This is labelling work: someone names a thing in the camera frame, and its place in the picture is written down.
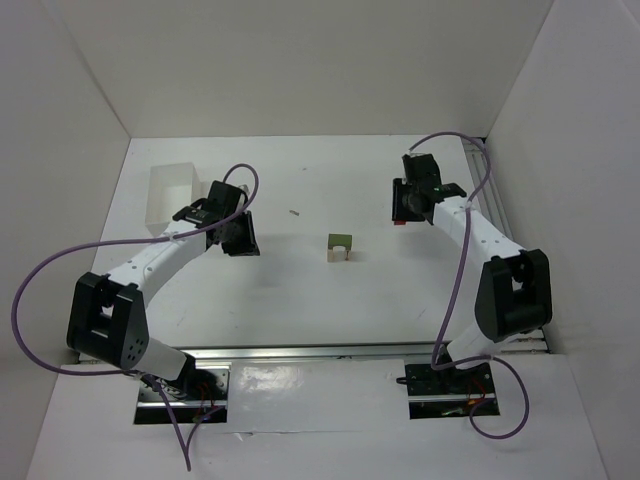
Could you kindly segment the white perforated box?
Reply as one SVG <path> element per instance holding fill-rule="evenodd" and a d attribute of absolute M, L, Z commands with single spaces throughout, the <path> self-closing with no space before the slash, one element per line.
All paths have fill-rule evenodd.
<path fill-rule="evenodd" d="M 200 197 L 201 182 L 192 163 L 152 167 L 145 214 L 151 236 L 160 235 L 176 212 Z"/>

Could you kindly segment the green wood block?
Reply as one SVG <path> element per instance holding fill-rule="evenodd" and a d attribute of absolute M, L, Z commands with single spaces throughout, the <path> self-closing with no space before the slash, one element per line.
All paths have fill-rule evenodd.
<path fill-rule="evenodd" d="M 336 248 L 342 248 L 346 252 L 350 252 L 353 245 L 353 236 L 351 234 L 329 233 L 327 239 L 327 249 L 333 251 Z"/>

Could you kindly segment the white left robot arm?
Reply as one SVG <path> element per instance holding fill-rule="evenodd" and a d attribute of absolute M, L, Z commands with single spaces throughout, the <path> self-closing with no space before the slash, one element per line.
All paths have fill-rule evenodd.
<path fill-rule="evenodd" d="M 257 256 L 248 191 L 224 182 L 179 210 L 154 242 L 122 265 L 76 282 L 66 343 L 121 370 L 151 375 L 182 398 L 221 397 L 219 380 L 195 358 L 150 336 L 146 310 L 183 267 L 218 246 L 230 257 Z"/>

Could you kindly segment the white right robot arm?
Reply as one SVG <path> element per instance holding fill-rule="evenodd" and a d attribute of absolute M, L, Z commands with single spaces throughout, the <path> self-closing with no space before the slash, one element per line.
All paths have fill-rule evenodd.
<path fill-rule="evenodd" d="M 394 224 L 427 222 L 461 249 L 452 297 L 432 352 L 435 369 L 471 369 L 490 361 L 515 336 L 550 323 L 547 255 L 508 239 L 474 208 L 459 185 L 443 183 L 433 155 L 406 154 L 402 162 L 404 176 L 392 184 Z M 444 344 L 467 263 L 480 269 L 473 317 L 461 334 Z"/>

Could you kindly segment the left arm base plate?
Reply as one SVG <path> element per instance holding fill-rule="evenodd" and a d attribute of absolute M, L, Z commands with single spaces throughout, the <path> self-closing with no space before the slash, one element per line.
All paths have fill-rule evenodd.
<path fill-rule="evenodd" d="M 229 364 L 212 364 L 204 367 L 208 377 L 196 382 L 190 393 L 176 388 L 165 380 L 157 382 L 159 393 L 148 380 L 141 380 L 133 423 L 135 425 L 166 425 L 171 423 L 162 395 L 171 406 L 179 425 L 193 424 L 209 415 L 205 423 L 226 423 L 231 368 Z"/>

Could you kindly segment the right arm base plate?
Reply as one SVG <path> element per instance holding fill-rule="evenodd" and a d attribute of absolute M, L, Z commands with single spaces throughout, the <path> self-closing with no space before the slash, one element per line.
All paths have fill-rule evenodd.
<path fill-rule="evenodd" d="M 411 420 L 498 416 L 499 406 L 488 364 L 468 370 L 434 371 L 429 364 L 406 364 L 396 383 L 407 390 Z"/>

